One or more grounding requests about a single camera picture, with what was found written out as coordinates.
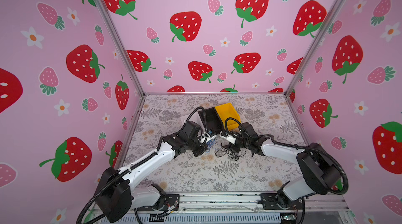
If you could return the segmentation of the aluminium corner post left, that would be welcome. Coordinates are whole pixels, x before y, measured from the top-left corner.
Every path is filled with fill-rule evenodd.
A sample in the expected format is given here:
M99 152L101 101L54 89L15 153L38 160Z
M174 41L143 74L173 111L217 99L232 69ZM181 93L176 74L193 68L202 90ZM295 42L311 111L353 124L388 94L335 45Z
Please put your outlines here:
M125 68L126 68L126 70L128 72L128 75L130 76L132 82L134 83L134 85L135 85L135 87L136 87L136 89L137 89L137 91L139 93L139 96L141 98L144 98L145 97L145 92L144 92L144 90L143 90L143 88L142 88L142 86L141 86L141 84L140 84L140 82L139 82L139 80L138 80L138 78L136 76L136 72L134 70L134 67L132 66L132 63L131 63L130 58L129 58L127 52L126 52L126 49L124 48L124 46L122 44L121 38L118 35L118 31L116 30L116 27L115 27L115 25L114 25L114 23L113 23L113 21L111 19L111 16L109 14L109 10L107 9L107 7L105 5L104 0L94 0L94 2L96 4L96 7L97 7L97 9L98 9L98 11L99 11L99 13L100 13L100 15L101 15L106 27L107 27L107 30L108 30L108 32L109 32L109 34L110 34L110 36L111 36L111 38L112 38L112 40L113 40L113 42L115 44L115 47L116 47L118 53L120 54L121 60L122 60L124 66L125 66Z

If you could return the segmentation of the yellow plastic bin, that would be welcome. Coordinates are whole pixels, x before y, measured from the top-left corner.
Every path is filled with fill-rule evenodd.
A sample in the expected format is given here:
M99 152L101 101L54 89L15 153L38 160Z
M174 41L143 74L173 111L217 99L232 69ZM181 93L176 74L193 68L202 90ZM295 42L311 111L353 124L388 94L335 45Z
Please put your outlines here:
M222 104L215 107L223 125L225 124L225 120L229 117L235 118L237 121L241 122L241 118L233 105L231 103ZM232 131L238 128L239 124L233 120L229 120L227 123L228 130Z

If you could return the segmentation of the black plastic bin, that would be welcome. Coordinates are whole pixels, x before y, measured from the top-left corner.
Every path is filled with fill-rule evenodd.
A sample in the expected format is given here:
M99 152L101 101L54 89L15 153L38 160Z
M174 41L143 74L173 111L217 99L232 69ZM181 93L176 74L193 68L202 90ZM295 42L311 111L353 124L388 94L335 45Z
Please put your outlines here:
M224 129L222 120L220 119L215 108L205 109L198 112L202 124L207 130L219 135Z

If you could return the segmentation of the aluminium corner post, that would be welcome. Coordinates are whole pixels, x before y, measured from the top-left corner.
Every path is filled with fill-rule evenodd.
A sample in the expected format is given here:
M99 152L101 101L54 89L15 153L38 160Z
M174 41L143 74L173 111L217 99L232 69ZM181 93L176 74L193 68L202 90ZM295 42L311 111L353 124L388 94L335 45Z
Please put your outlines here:
M284 93L285 97L287 99L290 98L291 92L293 91L293 89L295 89L295 87L298 83L298 80L300 79L300 77L302 76L302 74L304 73L306 68L308 67L315 52L318 50L321 41L325 38L325 36L327 34L327 30L329 29L331 23L337 17L339 12L342 10L342 7L346 1L347 0L334 0L331 8L327 12L327 16L324 19L322 26L318 30L318 33L315 35L315 38L313 39L311 45L309 46L307 52L304 55L304 58L303 58L301 64L299 65L299 67L296 71L296 74L294 75L286 92Z
M96 7L97 7L97 9L98 9L98 11L99 11L99 13L100 13L100 15L101 15L106 27L107 27L107 30L108 30L108 32L109 32L109 34L110 34L110 36L111 36L111 38L112 38L112 40L113 40L113 42L115 44L115 47L116 47L118 53L120 54L121 60L122 60L124 66L125 66L125 68L126 68L126 70L128 72L128 75L130 76L132 82L134 83L134 85L135 85L135 87L136 87L136 89L137 89L137 91L139 93L139 96L141 98L144 98L145 97L145 92L144 92L144 90L143 90L143 88L142 88L142 86L141 86L141 84L140 84L140 82L139 82L139 80L138 80L138 78L136 76L136 72L134 70L134 67L132 66L132 63L131 63L130 58L129 58L127 52L126 52L126 49L124 48L124 46L122 44L121 38L118 35L118 31L116 30L116 27L115 27L115 25L114 25L114 23L113 23L113 21L111 19L111 16L109 14L109 10L107 9L107 7L105 5L104 0L94 0L94 2L96 4Z

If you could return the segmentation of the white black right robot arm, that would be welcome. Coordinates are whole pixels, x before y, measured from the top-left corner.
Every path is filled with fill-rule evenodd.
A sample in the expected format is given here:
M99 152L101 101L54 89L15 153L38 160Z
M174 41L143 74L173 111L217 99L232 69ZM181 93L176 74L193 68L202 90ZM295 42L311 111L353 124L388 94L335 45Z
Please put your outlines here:
M245 148L253 155L276 157L299 166L302 176L282 185L272 201L282 209L313 195L344 195L349 190L343 167L317 143L300 146L279 142L273 135L257 134L249 123L239 124L238 132L225 130L222 134L233 152Z

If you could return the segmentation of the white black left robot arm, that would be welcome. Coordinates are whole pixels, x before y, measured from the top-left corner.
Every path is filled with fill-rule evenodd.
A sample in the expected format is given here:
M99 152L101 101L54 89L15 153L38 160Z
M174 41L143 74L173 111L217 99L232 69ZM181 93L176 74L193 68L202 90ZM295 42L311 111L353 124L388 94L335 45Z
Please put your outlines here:
M149 174L167 162L172 161L188 150L195 157L207 150L207 143L213 140L216 134L212 130L202 130L199 124L187 121L176 133L162 136L158 146L139 160L119 169L108 168L102 174L94 196L80 212L77 223L84 223L84 215L95 204L102 214L89 220L90 224L107 218L115 223L124 217L131 208L155 206L164 203L165 192L158 185L148 188L136 187Z

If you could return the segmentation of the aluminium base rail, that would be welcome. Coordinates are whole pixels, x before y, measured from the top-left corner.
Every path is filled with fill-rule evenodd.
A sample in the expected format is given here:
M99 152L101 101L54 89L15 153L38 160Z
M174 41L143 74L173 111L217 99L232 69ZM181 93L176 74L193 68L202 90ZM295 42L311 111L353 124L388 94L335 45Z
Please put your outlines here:
M289 209L273 202L273 192L169 192L175 210L157 217L151 207L131 209L119 224L355 224L340 195L314 195Z

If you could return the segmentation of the aluminium corner post right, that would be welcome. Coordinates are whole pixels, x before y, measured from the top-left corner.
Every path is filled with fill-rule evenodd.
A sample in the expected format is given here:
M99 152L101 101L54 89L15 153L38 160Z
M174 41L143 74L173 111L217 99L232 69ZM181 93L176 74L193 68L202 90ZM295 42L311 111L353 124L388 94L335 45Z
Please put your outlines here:
M304 55L304 58L303 58L301 64L299 65L299 67L296 71L296 74L294 75L286 92L284 93L285 97L287 99L290 98L291 92L293 91L293 89L295 89L295 87L298 83L298 80L300 79L300 77L302 76L302 74L304 73L306 68L308 67L315 52L318 50L321 41L325 38L325 36L327 34L327 30L329 29L331 23L337 17L339 12L342 10L342 7L346 1L347 0L334 0L331 8L327 12L327 16L324 19L322 26L318 30L318 33L315 35L315 38L313 39L311 45L309 46L307 52Z

